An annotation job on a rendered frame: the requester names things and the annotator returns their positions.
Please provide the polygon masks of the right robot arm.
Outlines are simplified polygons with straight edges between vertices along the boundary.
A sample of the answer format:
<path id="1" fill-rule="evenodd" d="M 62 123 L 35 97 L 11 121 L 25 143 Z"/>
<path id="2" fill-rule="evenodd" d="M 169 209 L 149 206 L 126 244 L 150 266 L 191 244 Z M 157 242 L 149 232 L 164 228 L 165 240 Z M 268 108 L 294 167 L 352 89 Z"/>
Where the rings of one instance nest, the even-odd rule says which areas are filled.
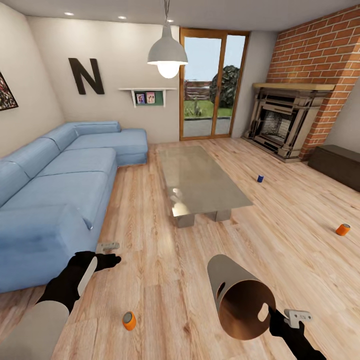
<path id="1" fill-rule="evenodd" d="M 312 322 L 310 311 L 285 308 L 284 316 L 281 312 L 269 306 L 269 331 L 275 337 L 283 337 L 297 360 L 328 360 L 319 350 L 315 350 L 304 336 L 304 322 Z"/>

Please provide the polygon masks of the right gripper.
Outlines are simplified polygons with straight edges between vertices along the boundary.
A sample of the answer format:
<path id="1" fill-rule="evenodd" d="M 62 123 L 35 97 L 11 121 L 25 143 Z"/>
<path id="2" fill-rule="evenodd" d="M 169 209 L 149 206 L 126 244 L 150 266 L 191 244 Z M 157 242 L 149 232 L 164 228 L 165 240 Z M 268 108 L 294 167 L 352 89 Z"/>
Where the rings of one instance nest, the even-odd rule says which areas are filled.
<path id="1" fill-rule="evenodd" d="M 269 306 L 268 312 L 270 313 L 270 324 L 269 324 L 269 331 L 275 337 L 283 337 L 284 341 L 293 352 L 293 347 L 296 342 L 299 340 L 307 340 L 304 336 L 305 325 L 302 321 L 299 321 L 299 328 L 291 328 L 288 323 L 284 321 L 284 316 L 281 312 L 274 310 Z"/>

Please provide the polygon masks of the trash can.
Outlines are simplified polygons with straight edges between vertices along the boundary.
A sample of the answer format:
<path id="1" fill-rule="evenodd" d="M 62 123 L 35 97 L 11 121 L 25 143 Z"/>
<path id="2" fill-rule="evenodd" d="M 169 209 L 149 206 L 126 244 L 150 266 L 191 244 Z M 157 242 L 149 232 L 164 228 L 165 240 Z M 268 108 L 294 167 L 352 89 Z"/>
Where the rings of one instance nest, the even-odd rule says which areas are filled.
<path id="1" fill-rule="evenodd" d="M 275 296 L 264 282 L 224 254 L 213 256 L 207 273 L 224 331 L 240 341 L 254 340 L 270 328 L 270 313 L 258 318 L 264 303 L 276 312 Z"/>

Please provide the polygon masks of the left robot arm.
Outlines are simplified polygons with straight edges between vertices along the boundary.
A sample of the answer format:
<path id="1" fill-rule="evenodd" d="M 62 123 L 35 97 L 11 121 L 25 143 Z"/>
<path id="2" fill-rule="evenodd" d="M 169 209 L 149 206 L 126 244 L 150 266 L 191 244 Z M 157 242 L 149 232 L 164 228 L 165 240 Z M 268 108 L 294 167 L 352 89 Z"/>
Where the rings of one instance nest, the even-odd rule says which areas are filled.
<path id="1" fill-rule="evenodd" d="M 118 241 L 101 242 L 96 251 L 76 252 L 67 267 L 53 278 L 43 296 L 11 334 L 0 343 L 0 360 L 51 360 L 74 304 L 94 272 L 114 268 L 122 261 L 115 253 Z"/>

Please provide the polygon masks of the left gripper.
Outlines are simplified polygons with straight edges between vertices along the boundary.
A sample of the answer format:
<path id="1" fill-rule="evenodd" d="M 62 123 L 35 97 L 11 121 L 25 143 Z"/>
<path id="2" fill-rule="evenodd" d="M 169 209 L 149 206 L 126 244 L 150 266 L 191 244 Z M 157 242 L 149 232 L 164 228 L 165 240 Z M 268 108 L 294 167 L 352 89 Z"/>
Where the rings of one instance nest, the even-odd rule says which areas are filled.
<path id="1" fill-rule="evenodd" d="M 122 261 L 122 258 L 119 255 L 116 256 L 115 253 L 96 255 L 100 256 L 102 261 L 100 267 L 98 268 L 98 270 L 96 270 L 96 272 L 107 268 L 114 268 L 116 264 L 119 264 Z"/>

